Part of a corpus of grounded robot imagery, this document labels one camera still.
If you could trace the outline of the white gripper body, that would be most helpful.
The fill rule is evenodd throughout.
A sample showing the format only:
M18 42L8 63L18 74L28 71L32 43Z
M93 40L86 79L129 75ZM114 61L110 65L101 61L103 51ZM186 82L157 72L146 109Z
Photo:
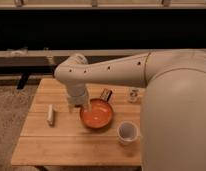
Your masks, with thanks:
M89 93L85 84L66 86L66 97L71 107L83 105L88 101Z

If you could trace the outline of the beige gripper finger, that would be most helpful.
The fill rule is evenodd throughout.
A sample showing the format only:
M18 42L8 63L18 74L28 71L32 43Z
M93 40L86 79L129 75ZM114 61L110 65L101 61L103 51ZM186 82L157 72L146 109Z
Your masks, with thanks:
M91 110L92 110L91 104L90 103L86 103L84 105L84 110L85 110L85 112L91 112Z

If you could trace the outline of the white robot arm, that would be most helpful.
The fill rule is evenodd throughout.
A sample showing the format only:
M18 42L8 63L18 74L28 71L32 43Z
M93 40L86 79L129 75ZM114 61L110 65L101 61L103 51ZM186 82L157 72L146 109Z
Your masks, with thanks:
M70 104L88 83L143 88L142 171L206 171L206 52L164 50L90 64L74 54L55 69Z

